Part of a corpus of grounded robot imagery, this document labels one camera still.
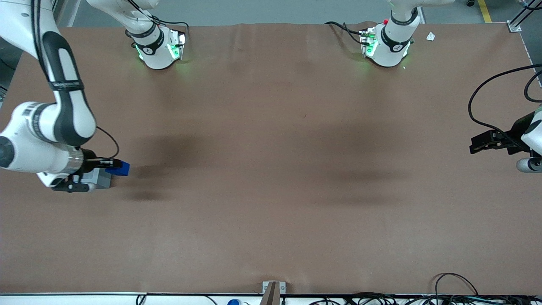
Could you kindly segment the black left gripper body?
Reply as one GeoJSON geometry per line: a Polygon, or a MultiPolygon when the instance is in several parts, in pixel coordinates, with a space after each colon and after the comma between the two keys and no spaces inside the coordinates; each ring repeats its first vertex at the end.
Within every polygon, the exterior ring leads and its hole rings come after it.
{"type": "Polygon", "coordinates": [[[505,132],[505,142],[507,143],[506,150],[508,155],[518,154],[520,152],[534,155],[534,153],[531,152],[532,149],[521,140],[522,135],[531,125],[534,116],[535,112],[531,112],[530,114],[517,119],[513,123],[511,129],[505,132]]]}

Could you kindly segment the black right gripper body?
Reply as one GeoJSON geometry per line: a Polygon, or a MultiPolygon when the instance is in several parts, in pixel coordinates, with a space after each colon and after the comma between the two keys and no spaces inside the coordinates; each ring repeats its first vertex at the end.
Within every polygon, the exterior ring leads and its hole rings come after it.
{"type": "Polygon", "coordinates": [[[97,168],[101,158],[99,158],[92,150],[81,149],[81,152],[83,153],[83,164],[80,168],[81,172],[88,173],[97,168]]]}

